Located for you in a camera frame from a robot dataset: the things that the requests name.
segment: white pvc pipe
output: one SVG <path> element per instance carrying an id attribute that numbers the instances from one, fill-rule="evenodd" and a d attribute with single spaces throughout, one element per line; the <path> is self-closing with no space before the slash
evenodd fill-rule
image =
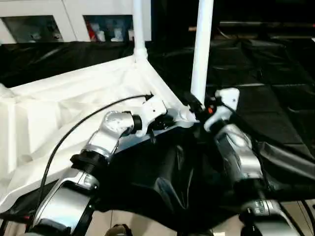
<path id="1" fill-rule="evenodd" d="M 204 104 L 214 0 L 199 0 L 191 93 Z"/>
<path id="2" fill-rule="evenodd" d="M 134 50 L 136 59 L 147 58 L 147 49 L 144 44 L 143 37 L 143 18 L 142 18 L 142 2 L 141 0 L 133 0 L 133 32 L 134 32 Z"/>

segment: tiled floor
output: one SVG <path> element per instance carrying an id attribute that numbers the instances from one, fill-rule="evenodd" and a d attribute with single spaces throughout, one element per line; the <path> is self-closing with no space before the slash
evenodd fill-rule
<path id="1" fill-rule="evenodd" d="M 315 201 L 308 201 L 308 203 L 313 205 Z M 305 236 L 314 236 L 303 205 L 300 202 L 283 203 L 283 205 L 299 224 Z M 115 224 L 127 224 L 134 236 L 176 236 L 175 231 L 156 221 L 118 210 L 106 213 L 95 212 L 86 236 L 104 236 L 106 231 Z M 242 226 L 243 224 L 239 221 L 238 216 L 234 216 L 212 230 L 215 236 L 240 236 Z M 24 229 L 24 225 L 10 222 L 4 236 L 20 235 L 24 232 Z"/>

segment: black plastic sheet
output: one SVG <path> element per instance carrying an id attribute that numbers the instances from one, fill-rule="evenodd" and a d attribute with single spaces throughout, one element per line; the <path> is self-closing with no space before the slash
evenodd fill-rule
<path id="1" fill-rule="evenodd" d="M 13 87 L 132 54 L 114 43 L 2 45 L 0 83 Z M 260 142 L 270 197 L 283 201 L 315 198 L 315 43 L 259 40 L 214 41 L 207 94 L 240 90 L 238 114 L 256 131 L 287 149 Z M 149 62 L 182 98 L 189 91 L 193 47 L 148 44 Z M 129 210 L 177 231 L 210 228 L 239 211 L 211 135 L 198 125 L 176 128 L 115 156 L 96 208 Z M 36 191 L 5 216 L 29 212 Z"/>

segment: wire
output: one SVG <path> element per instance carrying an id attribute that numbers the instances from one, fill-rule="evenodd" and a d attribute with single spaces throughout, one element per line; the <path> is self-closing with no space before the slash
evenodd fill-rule
<path id="1" fill-rule="evenodd" d="M 127 98 L 123 98 L 123 99 L 120 99 L 116 102 L 113 102 L 109 105 L 106 105 L 98 110 L 96 110 L 95 112 L 89 114 L 88 116 L 86 116 L 85 118 L 83 118 L 82 120 L 80 120 L 77 124 L 75 124 L 62 138 L 61 140 L 57 143 L 57 145 L 55 146 L 53 152 L 51 153 L 49 159 L 48 159 L 48 162 L 47 162 L 47 165 L 46 165 L 46 169 L 45 169 L 45 172 L 44 172 L 44 175 L 43 175 L 43 178 L 41 180 L 41 183 L 40 183 L 40 187 L 38 189 L 39 191 L 39 194 L 38 194 L 38 201 L 37 201 L 37 205 L 36 205 L 36 211 L 34 213 L 34 215 L 36 214 L 37 210 L 39 209 L 39 206 L 41 204 L 41 201 L 43 200 L 43 194 L 44 194 L 44 186 L 45 186 L 45 183 L 46 183 L 46 178 L 48 176 L 48 171 L 49 171 L 49 168 L 51 166 L 51 163 L 54 159 L 54 156 L 57 152 L 57 150 L 59 149 L 59 147 L 61 146 L 61 144 L 64 142 L 64 140 L 80 125 L 82 124 L 83 122 L 85 122 L 87 119 L 89 119 L 90 117 L 94 116 L 95 114 L 111 107 L 111 106 L 114 106 L 118 103 L 121 103 L 121 102 L 124 102 L 126 100 L 130 100 L 130 99 L 134 99 L 134 98 L 139 98 L 139 97 L 150 97 L 151 95 L 146 95 L 146 94 L 143 94 L 143 95 L 136 95 L 136 96 L 131 96 L 131 97 L 127 97 Z"/>
<path id="2" fill-rule="evenodd" d="M 7 220 L 3 220 L 1 227 L 0 227 L 0 236 L 4 236 L 6 227 L 8 226 L 8 221 Z"/>
<path id="3" fill-rule="evenodd" d="M 309 207 L 309 205 L 306 203 L 305 200 L 302 200 L 301 201 L 306 212 L 307 212 L 307 215 L 309 216 L 310 220 L 311 220 L 311 224 L 312 224 L 312 228 L 313 228 L 313 234 L 315 233 L 315 218 L 313 216 L 313 213 L 312 213 L 312 210 L 311 208 Z"/>
<path id="4" fill-rule="evenodd" d="M 219 27 L 217 27 L 217 30 L 219 31 L 219 33 L 226 39 L 231 39 L 231 37 L 227 36 L 225 33 L 223 33 Z"/>
<path id="5" fill-rule="evenodd" d="M 299 225 L 296 223 L 296 221 L 293 219 L 293 217 L 290 215 L 290 213 L 285 209 L 285 207 L 279 203 L 281 211 L 286 215 L 286 217 L 289 219 L 289 221 L 291 222 L 291 224 L 294 226 L 294 228 L 296 229 L 297 233 L 300 234 L 300 236 L 305 236 L 305 234 L 302 232 L 301 228 L 299 227 Z"/>

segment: white cabinet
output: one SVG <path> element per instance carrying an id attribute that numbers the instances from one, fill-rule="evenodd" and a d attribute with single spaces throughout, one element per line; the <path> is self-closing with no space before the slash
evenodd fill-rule
<path id="1" fill-rule="evenodd" d="M 0 0 L 0 44 L 76 41 L 62 0 Z"/>
<path id="2" fill-rule="evenodd" d="M 132 0 L 63 0 L 78 41 L 128 40 Z M 151 40 L 151 0 L 142 0 L 144 39 Z"/>
<path id="3" fill-rule="evenodd" d="M 151 0 L 142 0 L 151 41 Z M 0 44 L 132 40 L 132 0 L 0 0 Z"/>

